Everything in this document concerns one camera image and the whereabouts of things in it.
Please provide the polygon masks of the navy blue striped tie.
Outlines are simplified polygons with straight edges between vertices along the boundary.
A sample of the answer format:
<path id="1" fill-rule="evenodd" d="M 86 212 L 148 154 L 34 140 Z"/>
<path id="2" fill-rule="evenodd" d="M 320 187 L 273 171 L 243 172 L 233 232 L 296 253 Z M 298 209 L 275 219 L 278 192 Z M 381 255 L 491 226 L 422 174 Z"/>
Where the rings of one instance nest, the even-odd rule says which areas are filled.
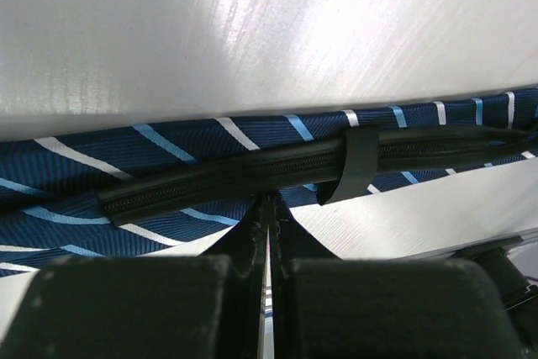
<path id="1" fill-rule="evenodd" d="M 321 114 L 139 124 L 1 145 L 1 273 L 142 256 L 290 207 L 537 155 L 537 91 Z"/>

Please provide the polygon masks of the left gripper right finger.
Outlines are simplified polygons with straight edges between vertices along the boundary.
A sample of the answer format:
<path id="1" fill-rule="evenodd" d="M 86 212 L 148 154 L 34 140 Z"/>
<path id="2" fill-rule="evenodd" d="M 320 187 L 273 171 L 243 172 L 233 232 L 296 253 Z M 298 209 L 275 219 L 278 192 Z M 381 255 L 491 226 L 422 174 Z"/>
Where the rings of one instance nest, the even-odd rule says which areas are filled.
<path id="1" fill-rule="evenodd" d="M 525 358 L 528 349 L 476 263 L 344 260 L 282 196 L 266 201 L 278 358 Z"/>

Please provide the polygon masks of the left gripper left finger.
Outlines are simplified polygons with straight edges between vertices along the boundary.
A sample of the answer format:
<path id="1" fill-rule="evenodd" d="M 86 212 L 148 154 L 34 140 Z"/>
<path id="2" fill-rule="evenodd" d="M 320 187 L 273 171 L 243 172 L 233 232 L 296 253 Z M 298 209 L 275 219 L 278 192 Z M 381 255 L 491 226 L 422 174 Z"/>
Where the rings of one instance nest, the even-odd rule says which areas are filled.
<path id="1" fill-rule="evenodd" d="M 199 256 L 60 259 L 18 311 L 22 358 L 259 358 L 266 213 L 244 218 Z"/>

